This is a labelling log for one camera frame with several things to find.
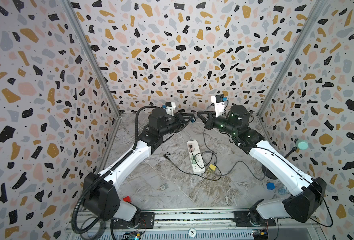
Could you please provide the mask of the blue cube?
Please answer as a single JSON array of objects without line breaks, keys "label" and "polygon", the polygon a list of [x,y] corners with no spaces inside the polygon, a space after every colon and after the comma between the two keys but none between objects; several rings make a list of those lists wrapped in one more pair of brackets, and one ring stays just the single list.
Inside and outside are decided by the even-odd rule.
[{"label": "blue cube", "polygon": [[276,188],[275,184],[274,183],[266,183],[266,187],[268,190],[274,190]]}]

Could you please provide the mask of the black tape roll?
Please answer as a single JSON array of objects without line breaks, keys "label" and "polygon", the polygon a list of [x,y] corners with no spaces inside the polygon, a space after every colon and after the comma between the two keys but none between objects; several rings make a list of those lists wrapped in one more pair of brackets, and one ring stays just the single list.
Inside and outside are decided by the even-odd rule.
[{"label": "black tape roll", "polygon": [[[81,228],[85,228],[90,225],[97,217],[90,217],[82,224]],[[98,240],[105,233],[107,224],[103,220],[99,220],[92,226],[87,232],[80,234],[82,240]]]}]

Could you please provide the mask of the red cube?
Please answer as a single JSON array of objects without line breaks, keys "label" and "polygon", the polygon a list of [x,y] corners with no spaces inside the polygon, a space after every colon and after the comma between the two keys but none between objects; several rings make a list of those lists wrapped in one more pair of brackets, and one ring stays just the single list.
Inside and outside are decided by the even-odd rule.
[{"label": "red cube", "polygon": [[128,202],[128,203],[131,203],[132,202],[132,199],[130,196],[126,196],[123,198],[124,202]]}]

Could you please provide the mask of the yellow USB charger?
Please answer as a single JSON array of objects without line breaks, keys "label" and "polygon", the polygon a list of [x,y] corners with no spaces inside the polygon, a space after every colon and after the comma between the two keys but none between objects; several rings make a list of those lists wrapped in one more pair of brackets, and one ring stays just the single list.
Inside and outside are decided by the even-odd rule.
[{"label": "yellow USB charger", "polygon": [[215,173],[216,170],[217,170],[217,167],[215,165],[210,164],[208,166],[208,171],[210,171],[211,173]]}]

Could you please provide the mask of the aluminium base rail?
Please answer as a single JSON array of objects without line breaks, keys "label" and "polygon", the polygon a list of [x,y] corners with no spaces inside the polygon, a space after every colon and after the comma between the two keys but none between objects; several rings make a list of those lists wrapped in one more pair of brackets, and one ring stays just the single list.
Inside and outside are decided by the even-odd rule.
[{"label": "aluminium base rail", "polygon": [[[143,210],[137,227],[114,219],[106,222],[99,240],[324,240],[321,227],[312,221],[272,218],[254,226],[248,210],[240,208],[193,208]],[[81,240],[66,229],[65,240]]]}]

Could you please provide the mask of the white power strip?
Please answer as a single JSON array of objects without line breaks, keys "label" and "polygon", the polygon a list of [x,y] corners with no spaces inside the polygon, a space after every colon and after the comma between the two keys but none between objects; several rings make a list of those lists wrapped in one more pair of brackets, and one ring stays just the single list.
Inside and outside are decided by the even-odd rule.
[{"label": "white power strip", "polygon": [[[193,146],[193,152],[190,151],[189,145]],[[191,161],[191,165],[192,165],[192,169],[193,169],[194,174],[197,174],[197,175],[203,174],[205,172],[205,163],[202,159],[201,150],[200,150],[198,142],[197,141],[188,141],[187,148],[188,148],[189,157],[190,157],[190,161]],[[192,164],[192,158],[194,158],[197,161],[196,165]]]}]

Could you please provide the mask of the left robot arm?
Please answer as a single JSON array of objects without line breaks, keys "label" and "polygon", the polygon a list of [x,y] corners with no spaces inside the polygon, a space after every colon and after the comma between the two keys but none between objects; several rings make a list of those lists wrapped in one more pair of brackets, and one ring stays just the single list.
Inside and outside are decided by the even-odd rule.
[{"label": "left robot arm", "polygon": [[[135,168],[165,142],[164,136],[182,131],[195,121],[190,113],[171,114],[163,107],[149,106],[149,122],[142,131],[135,125],[133,146],[118,160],[98,174],[89,173],[84,179],[83,192],[73,210],[71,226],[74,233],[82,235],[95,224],[103,226],[106,221],[118,219],[127,222],[130,227],[140,223],[140,208],[125,202],[118,196],[117,190]],[[77,216],[80,207],[92,212],[96,219],[85,227],[78,227]]]}]

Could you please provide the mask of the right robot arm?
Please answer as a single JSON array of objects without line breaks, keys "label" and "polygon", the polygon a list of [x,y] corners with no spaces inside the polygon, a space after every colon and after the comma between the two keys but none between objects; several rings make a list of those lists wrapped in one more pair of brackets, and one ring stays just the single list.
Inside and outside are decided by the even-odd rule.
[{"label": "right robot arm", "polygon": [[327,203],[324,198],[326,182],[295,167],[263,135],[253,130],[249,126],[250,113],[245,107],[233,105],[227,117],[214,111],[201,111],[197,115],[207,130],[215,128],[229,134],[238,148],[259,161],[289,191],[287,198],[259,200],[250,207],[248,216],[252,225],[260,226],[270,218],[292,218],[305,223],[322,204]]}]

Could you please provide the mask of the clear plastic packet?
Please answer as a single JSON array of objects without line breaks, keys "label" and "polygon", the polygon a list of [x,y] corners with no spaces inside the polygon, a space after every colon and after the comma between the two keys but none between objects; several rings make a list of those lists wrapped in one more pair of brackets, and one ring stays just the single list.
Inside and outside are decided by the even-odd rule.
[{"label": "clear plastic packet", "polygon": [[290,194],[290,192],[288,191],[288,189],[286,187],[281,187],[277,190],[277,193],[279,195],[287,195],[287,194]]}]

